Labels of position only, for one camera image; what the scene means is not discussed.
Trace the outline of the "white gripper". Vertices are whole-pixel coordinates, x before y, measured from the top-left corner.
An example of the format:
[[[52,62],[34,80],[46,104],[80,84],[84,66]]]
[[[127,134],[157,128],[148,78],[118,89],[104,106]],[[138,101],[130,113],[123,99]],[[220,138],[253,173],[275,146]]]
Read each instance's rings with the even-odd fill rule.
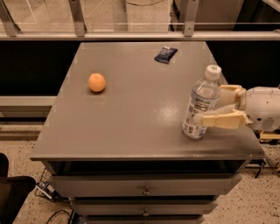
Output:
[[[252,130],[268,132],[280,129],[278,87],[253,87],[246,91],[241,85],[220,85],[218,96],[218,109],[233,110],[226,114],[216,111],[197,113],[193,118],[197,124],[223,129],[238,129],[248,125]]]

